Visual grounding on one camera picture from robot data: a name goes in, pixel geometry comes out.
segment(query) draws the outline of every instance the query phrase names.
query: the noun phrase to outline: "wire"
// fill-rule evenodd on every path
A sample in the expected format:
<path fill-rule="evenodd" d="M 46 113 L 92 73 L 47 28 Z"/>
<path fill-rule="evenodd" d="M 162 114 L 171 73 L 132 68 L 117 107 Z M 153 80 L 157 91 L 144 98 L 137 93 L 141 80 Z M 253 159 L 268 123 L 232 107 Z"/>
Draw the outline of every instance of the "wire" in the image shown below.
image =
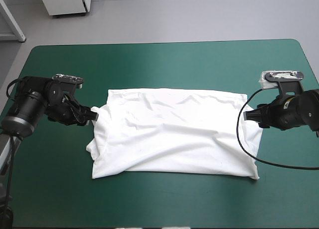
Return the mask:
<path fill-rule="evenodd" d="M 16 84 L 17 82 L 20 82 L 20 81 L 22 81 L 22 79 L 17 78 L 14 81 L 12 81 L 10 84 L 8 84 L 8 86 L 6 87 L 6 96 L 8 97 L 8 99 L 11 99 L 12 101 L 15 101 L 15 99 L 10 96 L 9 89 L 10 89 L 10 87 L 12 85 L 14 85 L 14 84 Z"/>
<path fill-rule="evenodd" d="M 250 102 L 250 100 L 252 100 L 252 98 L 253 98 L 257 93 L 259 93 L 259 92 L 261 92 L 261 91 L 262 91 L 262 89 L 259 89 L 259 90 L 257 90 L 256 92 L 254 92 L 254 93 L 250 96 L 250 98 L 247 100 L 247 102 L 244 104 L 244 106 L 243 106 L 243 107 L 240 109 L 240 111 L 239 111 L 238 118 L 237 118 L 237 125 L 236 125 L 236 135 L 237 135 L 237 140 L 238 140 L 238 143 L 239 143 L 241 149 L 242 149 L 248 156 L 250 156 L 251 158 L 255 159 L 256 161 L 261 162 L 261 163 L 265 163 L 265 164 L 268 164 L 268 165 L 272 165 L 272 166 L 275 166 L 275 167 L 290 168 L 290 169 L 299 169 L 299 170 L 319 170 L 319 167 L 300 167 L 300 166 L 290 166 L 290 165 L 284 165 L 284 164 L 278 164 L 278 163 L 268 162 L 268 161 L 259 159 L 259 158 L 255 157 L 254 155 L 251 155 L 249 152 L 247 152 L 247 151 L 245 150 L 245 148 L 243 147 L 243 145 L 242 145 L 241 142 L 240 142 L 239 133 L 238 133 L 240 115 L 241 115 L 242 111 L 244 110 L 244 108 L 246 107 L 246 105 Z"/>

